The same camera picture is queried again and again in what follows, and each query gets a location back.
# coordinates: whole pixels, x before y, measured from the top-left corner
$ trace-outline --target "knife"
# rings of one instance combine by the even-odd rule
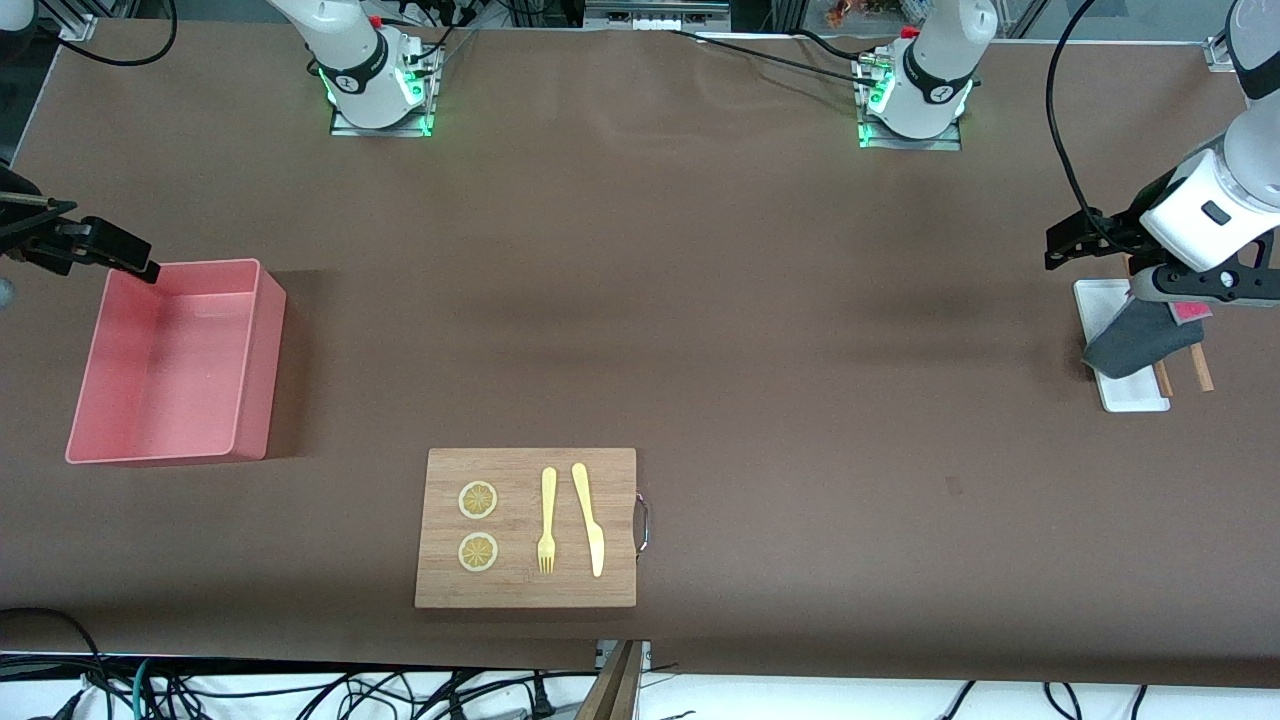
[[[573,464],[573,488],[577,489],[577,502],[582,506],[582,520],[586,521],[586,541],[591,546],[591,574],[596,578],[604,571],[604,529],[595,524],[591,516],[591,486],[586,477],[586,465]]]

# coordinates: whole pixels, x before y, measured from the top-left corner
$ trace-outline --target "brown tablecloth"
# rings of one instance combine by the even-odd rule
[[[1120,261],[1042,268],[1050,50],[991,49],[960,154],[861,150],[838,81],[667,33],[481,32],[430,140],[328,137],[288,26],[63,53],[17,169],[289,310],[271,459],[73,468],[102,273],[4,265],[0,603],[109,651],[1280,684],[1280,316],[1211,320],[1216,392],[1180,356],[1172,411],[1101,411],[1070,283]],[[1188,46],[1059,85],[1108,211],[1243,108]],[[639,606],[413,610],[426,451],[467,446],[639,448]]]

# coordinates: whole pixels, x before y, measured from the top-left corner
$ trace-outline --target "white tray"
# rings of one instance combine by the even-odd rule
[[[1074,290],[1084,340],[1092,342],[1124,306],[1129,293],[1129,281],[1075,281]],[[1160,383],[1156,382],[1156,372],[1149,365],[1128,378],[1108,378],[1097,370],[1093,370],[1093,377],[1098,379],[1098,395],[1102,397],[1102,409],[1107,413],[1169,410],[1169,398],[1160,396]]]

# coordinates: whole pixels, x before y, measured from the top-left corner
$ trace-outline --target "gray sponge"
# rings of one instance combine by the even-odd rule
[[[1203,322],[1179,325],[1169,304],[1130,297],[1085,346],[1084,364],[1108,378],[1125,378],[1203,340]]]

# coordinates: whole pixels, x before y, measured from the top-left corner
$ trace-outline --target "pink plastic bin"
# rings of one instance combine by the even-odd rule
[[[266,456],[284,290],[257,260],[169,263],[148,286],[111,272],[67,461]]]

